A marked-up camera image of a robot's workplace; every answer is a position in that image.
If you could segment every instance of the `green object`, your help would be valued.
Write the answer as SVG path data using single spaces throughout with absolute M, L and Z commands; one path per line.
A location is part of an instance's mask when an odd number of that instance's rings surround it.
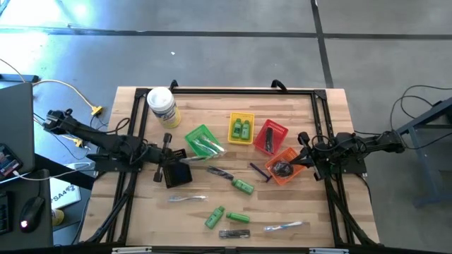
M 240 135 L 240 138 L 243 140 L 249 139 L 249 121 L 245 120 L 245 123 L 242 126 L 242 134 Z
M 223 216 L 223 211 L 225 211 L 225 208 L 220 206 L 219 208 L 215 208 L 213 213 L 209 216 L 209 218 L 204 222 L 204 224 L 209 228 L 213 229 L 213 227 L 217 224 L 217 222 L 221 219 L 221 216 Z
M 234 127 L 232 128 L 232 137 L 240 138 L 241 130 L 242 130 L 242 120 L 237 119 L 235 120 Z
M 254 191 L 254 186 L 252 186 L 251 184 L 247 184 L 243 180 L 240 180 L 240 179 L 232 180 L 232 185 L 235 188 L 238 188 L 239 190 L 245 192 L 248 195 L 251 195 Z
M 200 140 L 202 136 L 207 137 L 210 141 L 214 142 L 215 144 L 220 145 L 220 142 L 213 136 L 213 134 L 209 131 L 207 126 L 204 124 L 200 125 L 198 128 L 192 130 L 189 134 L 185 136 L 185 141 L 189 144 L 193 152 L 197 156 L 211 156 L 212 154 L 208 153 L 206 150 L 202 149 L 201 147 L 198 147 L 194 140 Z
M 249 217 L 242 214 L 236 214 L 234 212 L 228 212 L 226 218 L 233 219 L 238 222 L 249 223 Z

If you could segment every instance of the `yellow basket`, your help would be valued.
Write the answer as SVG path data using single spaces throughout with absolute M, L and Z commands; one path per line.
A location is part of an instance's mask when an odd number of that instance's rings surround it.
M 249 140 L 242 140 L 241 138 L 232 137 L 232 128 L 237 119 L 240 119 L 242 121 L 242 124 L 245 122 L 245 120 L 249 121 Z M 231 119 L 229 122 L 229 134 L 227 134 L 227 141 L 232 144 L 250 145 L 253 143 L 253 136 L 254 136 L 254 114 L 232 112 Z

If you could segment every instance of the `red basket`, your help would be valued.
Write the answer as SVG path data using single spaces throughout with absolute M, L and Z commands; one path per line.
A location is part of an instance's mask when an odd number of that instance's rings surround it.
M 273 129 L 273 152 L 267 152 L 265 149 L 266 131 L 268 127 Z M 281 144 L 283 143 L 288 132 L 289 130 L 286 127 L 267 119 L 267 121 L 263 124 L 261 131 L 259 131 L 259 134 L 254 140 L 254 146 L 260 151 L 265 152 L 267 155 L 275 155 L 278 153 L 278 150 L 280 149 Z

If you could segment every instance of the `plastic basket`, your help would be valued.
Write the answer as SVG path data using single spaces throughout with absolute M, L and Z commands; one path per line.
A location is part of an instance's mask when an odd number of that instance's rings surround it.
M 272 171 L 271 171 L 271 167 L 280 160 L 285 160 L 286 162 L 290 162 L 291 160 L 293 160 L 296 156 L 298 156 L 297 152 L 295 152 L 295 150 L 291 147 L 287 148 L 286 150 L 284 150 L 283 152 L 281 152 L 279 155 L 275 156 L 274 158 L 272 158 L 270 161 L 268 161 L 266 163 L 266 168 L 268 170 L 268 172 L 270 172 L 270 174 L 273 176 L 273 178 L 275 179 L 275 181 L 283 186 L 285 185 L 288 181 L 292 180 L 296 175 L 298 175 L 303 169 L 306 169 L 306 167 L 302 166 L 302 165 L 292 165 L 294 167 L 294 173 L 291 176 L 288 177 L 279 177 L 276 176 Z
M 242 140 L 241 138 L 233 138 L 232 137 L 232 128 L 234 128 L 234 123 L 237 119 L 240 119 L 242 121 L 242 124 L 245 122 L 245 120 L 249 121 L 249 139 L 248 140 Z M 227 141 L 229 143 L 238 144 L 238 145 L 252 144 L 253 143 L 253 135 L 254 135 L 254 114 L 232 112 L 228 131 L 229 131 L 229 134 L 227 135 Z
M 195 143 L 193 142 L 193 140 L 197 139 L 198 137 L 200 137 L 202 135 L 205 135 L 208 139 L 212 140 L 212 142 L 221 146 L 220 142 L 218 142 L 218 140 L 215 138 L 215 136 L 213 136 L 213 134 L 209 131 L 207 126 L 205 126 L 204 124 L 200 125 L 198 128 L 192 130 L 189 134 L 187 134 L 185 136 L 185 140 L 187 141 L 187 143 L 189 144 L 189 146 L 195 152 L 196 155 L 209 156 L 210 154 L 208 154 L 207 152 L 205 152 L 204 150 L 202 150 L 201 148 L 196 146 Z
M 267 128 L 271 127 L 273 129 L 273 152 L 268 152 L 265 149 L 266 145 L 266 131 Z M 271 121 L 270 119 L 267 119 L 267 121 L 263 124 L 261 131 L 259 131 L 259 134 L 257 135 L 254 146 L 259 149 L 262 152 L 265 152 L 267 155 L 275 155 L 278 153 L 278 150 L 281 147 L 281 144 L 283 143 L 285 136 L 289 130 L 280 125 L 275 123 L 274 121 Z

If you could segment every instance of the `computer mouse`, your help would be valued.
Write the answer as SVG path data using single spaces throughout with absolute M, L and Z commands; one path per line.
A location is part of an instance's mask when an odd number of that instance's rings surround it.
M 33 232 L 40 224 L 44 198 L 33 197 L 24 204 L 20 212 L 19 228 L 24 233 Z

